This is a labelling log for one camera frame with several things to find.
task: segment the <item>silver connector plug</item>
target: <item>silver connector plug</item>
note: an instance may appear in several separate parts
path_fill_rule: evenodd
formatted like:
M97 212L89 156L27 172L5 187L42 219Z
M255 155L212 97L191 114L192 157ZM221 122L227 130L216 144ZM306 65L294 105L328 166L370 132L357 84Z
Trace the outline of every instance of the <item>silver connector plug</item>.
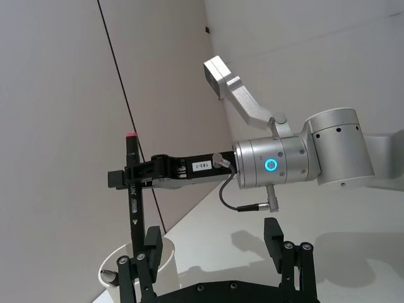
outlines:
M261 203L258 205L258 210L269 210L270 204L269 203Z
M275 189L272 184L266 186L266 193L268 194L268 208L270 209L270 212L278 212L278 198L275 195Z

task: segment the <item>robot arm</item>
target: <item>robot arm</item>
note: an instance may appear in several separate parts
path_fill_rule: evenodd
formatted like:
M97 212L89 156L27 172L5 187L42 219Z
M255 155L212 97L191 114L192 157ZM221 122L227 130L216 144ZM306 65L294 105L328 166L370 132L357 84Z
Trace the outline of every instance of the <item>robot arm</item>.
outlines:
M275 184L315 179L319 185L404 191L404 130L364 136L356 111L339 108L308 118L293 134L285 115L260 107L219 56L204 67L220 99L227 98L248 125L272 131L272 136L234 144L240 188L266 186L268 199Z

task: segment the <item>black line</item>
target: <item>black line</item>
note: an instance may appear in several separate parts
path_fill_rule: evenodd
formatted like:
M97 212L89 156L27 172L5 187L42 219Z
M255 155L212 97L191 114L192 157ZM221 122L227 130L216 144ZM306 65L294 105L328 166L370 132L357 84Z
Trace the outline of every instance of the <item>black line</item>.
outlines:
M123 81L122 81L121 72L119 71L119 66L118 66L118 63L117 63L117 61L116 61L115 51L114 51L114 48L112 47L112 42L111 42L111 39L110 39L110 37L109 37L109 32L108 32L107 24L106 24L106 22L105 22L104 12L102 11L102 8L101 8L100 0L97 0L97 3L98 3L98 8L100 9L100 14L101 14L101 18L102 18L102 23L104 24L105 33L107 34L108 43L109 43L109 47L110 47L110 49L111 49L112 57L114 58L115 68L116 68L116 72L117 72L117 74L118 74L119 83L121 84L122 93L124 94L124 98L125 98L125 102L126 102L126 107L128 108L129 116L131 117L131 122L132 122L133 131L134 131L135 133L137 133L136 127L134 126L132 111L131 111L131 108L130 108L130 106L129 106L128 97L126 96L125 86L124 86L124 83L123 83ZM141 159L142 159L142 161L144 162L144 161L145 161L145 155L143 154L143 149L142 149L141 144L140 144L139 136L138 136L138 142L139 142L139 150L140 150ZM163 226L163 229L164 229L164 233L166 234L166 233L167 233L167 230L165 229L165 225L164 225L162 213L161 213L161 211L160 211L160 207L158 206L157 197L156 197L156 193L154 192L154 188L152 188L151 191L152 191L152 193L153 193L154 201L155 201L155 203L156 203L158 215L159 215L159 217L160 217L160 221L161 221L161 223L162 223L162 226Z
M404 13L404 11L400 11L400 12L398 12L398 13L389 15L389 17L395 17L395 16L398 16L398 15L401 15L402 13Z

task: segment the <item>screw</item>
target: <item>screw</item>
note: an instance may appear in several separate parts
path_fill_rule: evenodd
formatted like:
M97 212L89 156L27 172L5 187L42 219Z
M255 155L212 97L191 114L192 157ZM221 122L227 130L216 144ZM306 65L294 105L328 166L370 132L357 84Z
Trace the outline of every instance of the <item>screw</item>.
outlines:
M290 242L286 242L283 246L285 246L285 248L287 248L287 249L293 248L293 244Z
M125 264L127 261L128 261L127 257L123 257L123 258L119 259L118 263Z
M196 290L197 290L198 292L202 292L202 291L205 290L205 286L204 286L203 284L199 284L199 285L196 287Z
M305 249L306 251L310 251L312 249L310 244L303 244L302 245L303 249Z
M214 153L212 156L212 160L214 168L219 169L220 167L222 167L220 162L223 161L223 156L221 153Z
M239 285L235 282L230 283L230 289L231 290L236 290L239 288Z
M139 261L141 261L141 260L143 260L145 258L146 258L146 255L143 254L143 253L138 254L137 257L136 257L136 259L139 260Z

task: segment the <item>white label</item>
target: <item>white label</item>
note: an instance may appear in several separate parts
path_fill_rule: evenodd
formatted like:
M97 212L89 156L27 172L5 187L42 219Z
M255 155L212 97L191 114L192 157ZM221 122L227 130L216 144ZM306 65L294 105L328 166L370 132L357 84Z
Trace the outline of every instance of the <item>white label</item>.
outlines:
M193 172L197 172L199 170L208 170L208 169L212 169L212 162L211 161L203 161L203 162L192 163Z

